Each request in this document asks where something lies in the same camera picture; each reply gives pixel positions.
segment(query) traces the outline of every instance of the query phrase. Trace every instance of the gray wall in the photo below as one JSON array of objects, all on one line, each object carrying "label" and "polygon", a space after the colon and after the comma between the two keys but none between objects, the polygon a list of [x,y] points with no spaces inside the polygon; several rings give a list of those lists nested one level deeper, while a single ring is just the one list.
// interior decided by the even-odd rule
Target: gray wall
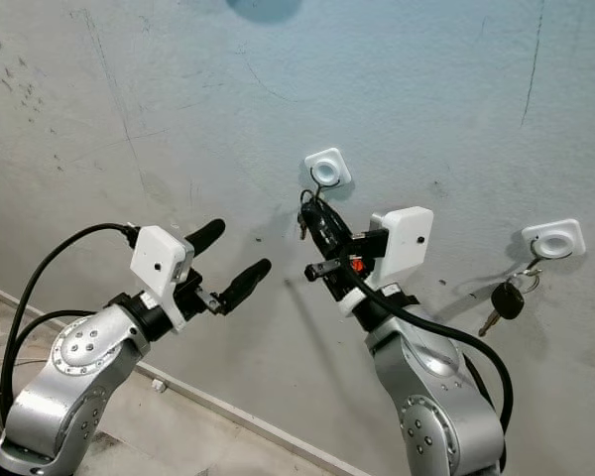
[{"label": "gray wall", "polygon": [[[595,1],[0,1],[0,288],[17,296],[89,223],[224,217],[195,262],[208,286],[262,256],[273,273],[148,362],[375,476],[409,474],[361,329],[301,275],[318,257],[298,239],[300,164],[331,146],[355,181],[330,198],[356,230],[386,206],[434,211],[408,289],[468,331],[529,258],[519,230],[580,220],[588,254],[546,263],[489,342],[516,386],[507,474],[595,475]],[[117,236],[84,240],[34,304],[97,308],[134,289],[129,258]]]}]

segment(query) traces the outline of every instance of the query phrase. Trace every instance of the metal key blade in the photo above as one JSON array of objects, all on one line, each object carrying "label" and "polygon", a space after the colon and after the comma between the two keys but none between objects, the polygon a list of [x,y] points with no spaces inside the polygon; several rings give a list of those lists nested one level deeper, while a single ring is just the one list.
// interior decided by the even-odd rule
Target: metal key blade
[{"label": "metal key blade", "polygon": [[485,323],[483,324],[483,326],[480,328],[480,330],[478,331],[478,336],[479,337],[485,337],[485,334],[487,333],[487,331],[489,330],[489,328],[494,325],[496,322],[498,322],[501,318],[501,315],[498,313],[498,311],[496,309],[494,309],[492,311],[491,314],[489,314],[489,317],[487,317],[487,320],[485,321]]}]

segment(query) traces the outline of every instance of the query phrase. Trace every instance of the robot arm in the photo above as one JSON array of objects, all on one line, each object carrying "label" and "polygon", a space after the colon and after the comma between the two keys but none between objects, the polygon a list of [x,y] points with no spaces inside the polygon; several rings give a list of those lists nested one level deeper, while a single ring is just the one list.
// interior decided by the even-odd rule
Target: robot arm
[{"label": "robot arm", "polygon": [[327,260],[308,265],[310,281],[322,278],[344,314],[354,314],[379,380],[390,394],[414,476],[498,475],[504,435],[490,403],[478,391],[454,342],[392,315],[368,299],[342,270],[342,250],[370,289],[408,313],[434,319],[396,280],[424,259],[432,212],[420,207],[374,214],[370,230],[352,235],[339,215],[314,196],[298,218]]},{"label": "robot arm", "polygon": [[271,269],[261,260],[222,294],[208,293],[191,259],[224,230],[214,220],[179,241],[157,226],[139,231],[131,269],[146,285],[80,318],[56,338],[40,374],[18,395],[0,437],[0,466],[21,475],[67,476],[83,458],[111,394],[169,330],[178,333],[197,313],[226,314]]}]

